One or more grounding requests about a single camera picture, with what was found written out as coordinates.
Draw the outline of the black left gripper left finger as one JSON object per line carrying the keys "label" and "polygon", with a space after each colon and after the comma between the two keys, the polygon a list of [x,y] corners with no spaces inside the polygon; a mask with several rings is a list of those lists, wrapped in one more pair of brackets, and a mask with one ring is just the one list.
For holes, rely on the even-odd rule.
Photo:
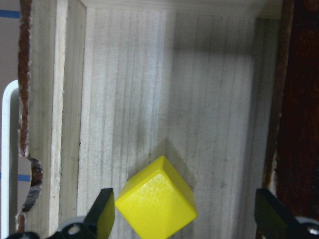
{"label": "black left gripper left finger", "polygon": [[88,214],[76,222],[58,229],[55,239],[107,239],[115,220],[115,200],[112,188],[102,189]]}

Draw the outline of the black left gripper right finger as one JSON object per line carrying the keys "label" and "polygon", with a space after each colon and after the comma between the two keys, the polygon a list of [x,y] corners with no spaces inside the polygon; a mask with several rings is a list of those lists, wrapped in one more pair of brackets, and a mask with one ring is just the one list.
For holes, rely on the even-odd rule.
{"label": "black left gripper right finger", "polygon": [[255,222],[257,229],[267,239],[317,239],[319,222],[294,216],[267,189],[257,189],[255,194]]}

